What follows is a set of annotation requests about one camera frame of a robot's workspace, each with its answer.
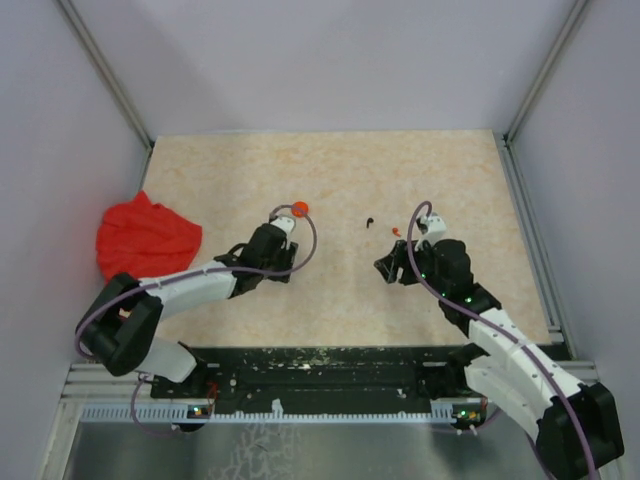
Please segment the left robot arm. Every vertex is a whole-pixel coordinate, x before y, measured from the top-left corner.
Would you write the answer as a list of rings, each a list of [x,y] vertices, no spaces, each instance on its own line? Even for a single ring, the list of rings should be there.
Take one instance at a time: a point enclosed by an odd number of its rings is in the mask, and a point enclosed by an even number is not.
[[[184,395],[201,394],[208,373],[180,343],[156,336],[160,322],[191,308],[228,300],[270,279],[287,282],[298,245],[294,219],[279,216],[260,225],[249,242],[198,268],[155,278],[115,275],[76,327],[85,357],[121,377],[132,372],[163,377]]]

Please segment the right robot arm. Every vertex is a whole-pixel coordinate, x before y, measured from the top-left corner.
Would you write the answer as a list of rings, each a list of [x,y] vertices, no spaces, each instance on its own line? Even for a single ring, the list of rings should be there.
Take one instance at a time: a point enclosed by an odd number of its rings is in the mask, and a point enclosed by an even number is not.
[[[467,338],[452,351],[435,398],[477,393],[517,423],[556,479],[594,478],[625,452],[613,394],[578,379],[529,341],[499,300],[476,282],[460,240],[399,240],[376,260],[388,283],[421,284]]]

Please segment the red crumpled cloth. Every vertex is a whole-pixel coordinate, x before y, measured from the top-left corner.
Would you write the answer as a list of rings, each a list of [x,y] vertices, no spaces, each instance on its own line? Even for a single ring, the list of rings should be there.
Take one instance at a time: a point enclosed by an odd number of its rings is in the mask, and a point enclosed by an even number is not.
[[[119,273],[157,277],[187,269],[198,254],[202,227],[140,191],[108,208],[97,230],[96,263],[106,281]]]

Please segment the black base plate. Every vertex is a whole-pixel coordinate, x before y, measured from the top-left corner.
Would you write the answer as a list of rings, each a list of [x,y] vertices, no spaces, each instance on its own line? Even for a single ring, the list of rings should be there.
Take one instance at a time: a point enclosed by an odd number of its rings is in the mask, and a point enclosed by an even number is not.
[[[428,413],[435,402],[473,404],[453,424],[473,431],[497,412],[471,391],[435,398],[453,347],[198,348],[194,377],[183,383],[143,374],[153,400],[203,403],[214,412],[259,413],[281,402],[287,413]]]

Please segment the aluminium side rail right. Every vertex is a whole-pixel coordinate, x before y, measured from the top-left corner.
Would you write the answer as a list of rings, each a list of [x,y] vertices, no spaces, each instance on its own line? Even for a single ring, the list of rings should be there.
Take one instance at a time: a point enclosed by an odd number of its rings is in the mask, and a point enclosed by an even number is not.
[[[549,264],[549,256],[541,238],[537,218],[517,158],[505,135],[494,134],[504,176],[510,191],[536,288],[553,343],[560,343],[570,360],[577,356],[566,327],[565,309]]]

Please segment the aluminium corner post left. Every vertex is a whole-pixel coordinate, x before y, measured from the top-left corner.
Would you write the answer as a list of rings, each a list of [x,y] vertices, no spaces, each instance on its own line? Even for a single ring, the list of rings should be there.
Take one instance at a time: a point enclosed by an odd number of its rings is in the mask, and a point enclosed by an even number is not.
[[[126,92],[124,85],[117,78],[114,69],[86,25],[78,8],[74,2],[70,0],[53,0],[53,4],[76,38],[78,45],[85,53],[89,63],[129,128],[135,133],[144,149],[147,152],[151,152],[155,141],[149,134],[148,128],[138,109]]]

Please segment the aluminium corner post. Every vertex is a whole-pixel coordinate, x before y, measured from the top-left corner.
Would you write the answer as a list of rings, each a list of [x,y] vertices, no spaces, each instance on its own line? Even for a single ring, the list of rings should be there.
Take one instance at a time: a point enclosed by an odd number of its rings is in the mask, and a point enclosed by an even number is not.
[[[149,134],[148,128],[138,109],[126,92],[124,85],[117,78],[114,69],[86,25],[78,8],[74,2],[70,0],[53,0],[53,4],[76,38],[78,45],[85,53],[89,63],[129,128],[135,133],[144,149],[147,152],[151,152],[155,141]]]
[[[508,129],[503,135],[506,145],[513,144],[524,127],[528,117],[544,93],[566,50],[584,22],[592,5],[590,0],[576,0],[572,3],[566,19],[538,69],[526,96],[518,108]]]

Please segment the aluminium corner post right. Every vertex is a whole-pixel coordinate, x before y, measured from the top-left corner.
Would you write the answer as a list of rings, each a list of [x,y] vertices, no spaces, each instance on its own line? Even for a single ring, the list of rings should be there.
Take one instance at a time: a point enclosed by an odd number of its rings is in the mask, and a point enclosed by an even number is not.
[[[584,22],[592,5],[590,0],[576,0],[572,3],[566,19],[538,69],[526,96],[518,108],[508,129],[503,135],[506,145],[513,144],[524,127],[528,117],[544,93],[566,50]]]

